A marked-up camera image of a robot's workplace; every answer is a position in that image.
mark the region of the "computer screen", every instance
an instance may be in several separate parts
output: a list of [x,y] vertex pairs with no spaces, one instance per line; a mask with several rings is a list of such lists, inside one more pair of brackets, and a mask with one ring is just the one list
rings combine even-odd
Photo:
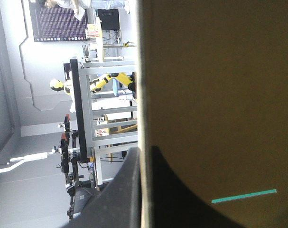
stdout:
[[29,3],[35,42],[86,40],[87,15],[79,21],[72,9],[59,6],[48,9]]

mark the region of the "jeans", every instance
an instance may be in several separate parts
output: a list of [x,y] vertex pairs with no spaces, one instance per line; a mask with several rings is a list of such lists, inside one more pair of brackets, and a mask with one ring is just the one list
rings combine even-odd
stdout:
[[117,9],[124,8],[124,0],[91,0],[91,8],[95,9]]

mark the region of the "brown surface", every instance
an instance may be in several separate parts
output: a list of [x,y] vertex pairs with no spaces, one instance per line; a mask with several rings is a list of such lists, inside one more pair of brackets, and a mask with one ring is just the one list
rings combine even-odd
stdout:
[[206,203],[288,227],[288,1],[144,0],[149,144]]

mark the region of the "teal stripe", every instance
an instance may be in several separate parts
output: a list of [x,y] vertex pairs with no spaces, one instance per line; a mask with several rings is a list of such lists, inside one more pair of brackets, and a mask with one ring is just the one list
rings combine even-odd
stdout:
[[221,202],[226,202],[226,201],[231,201],[231,200],[239,200],[243,198],[248,198],[248,197],[253,197],[253,196],[261,196],[261,195],[266,195],[266,194],[271,194],[271,193],[277,193],[276,189],[271,189],[267,191],[258,191],[254,193],[248,193],[244,195],[238,195],[238,196],[229,196],[225,198],[220,198],[220,199],[213,199],[211,203],[221,203]]

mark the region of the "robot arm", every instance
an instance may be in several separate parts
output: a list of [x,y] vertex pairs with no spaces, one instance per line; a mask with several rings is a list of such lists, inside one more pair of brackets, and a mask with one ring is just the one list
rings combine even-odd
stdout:
[[131,77],[129,77],[125,73],[102,75],[101,77],[90,82],[90,91],[100,92],[102,88],[113,78],[127,86],[129,90],[133,92],[135,91],[134,73],[132,73]]

